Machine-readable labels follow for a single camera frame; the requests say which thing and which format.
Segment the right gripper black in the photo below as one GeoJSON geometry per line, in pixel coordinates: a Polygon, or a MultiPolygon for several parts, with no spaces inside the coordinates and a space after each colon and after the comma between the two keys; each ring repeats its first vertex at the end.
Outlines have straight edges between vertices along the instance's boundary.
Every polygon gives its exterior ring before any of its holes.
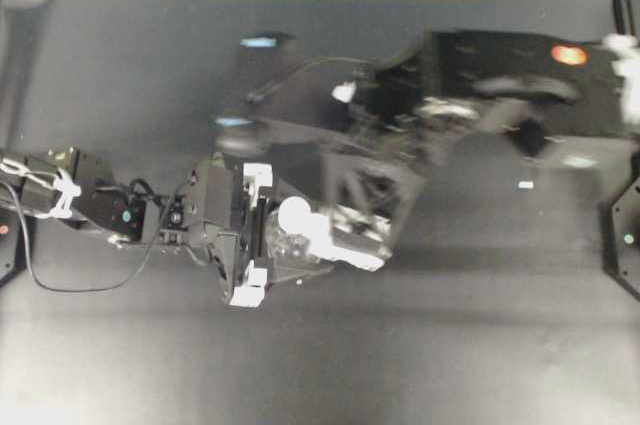
{"type": "Polygon", "coordinates": [[[395,57],[353,73],[349,136],[378,155],[348,147],[323,150],[329,217],[310,215],[311,255],[369,272],[384,266],[392,256],[385,245],[396,244],[426,185],[406,164],[445,164],[478,124],[476,102],[444,91],[441,45],[441,33],[426,31],[395,57]]]}

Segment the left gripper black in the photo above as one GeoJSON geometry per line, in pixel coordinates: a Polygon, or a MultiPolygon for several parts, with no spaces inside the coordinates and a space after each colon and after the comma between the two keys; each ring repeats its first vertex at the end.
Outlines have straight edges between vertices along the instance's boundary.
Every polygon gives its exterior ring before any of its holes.
{"type": "Polygon", "coordinates": [[[349,144],[343,133],[253,117],[252,154],[275,155],[275,185],[272,167],[266,163],[230,167],[215,154],[195,167],[187,188],[187,244],[217,270],[225,304],[257,307],[266,290],[334,270],[325,261],[268,258],[266,218],[271,195],[275,204],[299,197],[316,205],[335,205],[337,172],[330,170],[328,156],[349,144]],[[298,164],[308,165],[301,182],[307,188],[281,175],[298,164]]]}

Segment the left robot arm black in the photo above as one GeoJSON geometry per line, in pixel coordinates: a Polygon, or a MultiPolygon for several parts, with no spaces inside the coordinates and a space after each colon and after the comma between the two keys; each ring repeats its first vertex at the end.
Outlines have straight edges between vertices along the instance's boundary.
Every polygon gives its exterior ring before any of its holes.
{"type": "Polygon", "coordinates": [[[291,219],[302,203],[276,180],[269,164],[230,166],[220,153],[202,160],[163,195],[140,178],[116,181],[108,164],[75,148],[45,157],[2,150],[1,207],[21,226],[28,218],[53,220],[117,248],[144,250],[125,278],[83,288],[46,283],[27,257],[32,280],[54,293],[116,290],[145,270],[154,250],[175,250],[217,272],[226,304],[253,308],[276,285],[332,272],[338,258],[311,238],[291,234],[278,220],[279,212],[291,219]]]}

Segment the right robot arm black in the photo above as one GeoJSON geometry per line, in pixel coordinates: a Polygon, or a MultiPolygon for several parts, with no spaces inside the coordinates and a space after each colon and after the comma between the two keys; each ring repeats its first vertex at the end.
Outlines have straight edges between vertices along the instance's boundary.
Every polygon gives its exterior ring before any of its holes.
{"type": "Polygon", "coordinates": [[[304,235],[315,257],[367,271],[390,258],[431,175],[470,135],[560,168],[639,148],[639,47],[625,35],[429,31],[333,96],[349,124],[323,151],[325,199],[304,235]]]}

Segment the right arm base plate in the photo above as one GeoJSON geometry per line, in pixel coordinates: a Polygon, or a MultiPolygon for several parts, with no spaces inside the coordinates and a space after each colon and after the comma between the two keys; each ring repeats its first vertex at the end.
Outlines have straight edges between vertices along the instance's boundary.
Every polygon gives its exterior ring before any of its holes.
{"type": "Polygon", "coordinates": [[[629,177],[607,216],[605,273],[639,301],[639,153],[629,161],[629,177]]]}

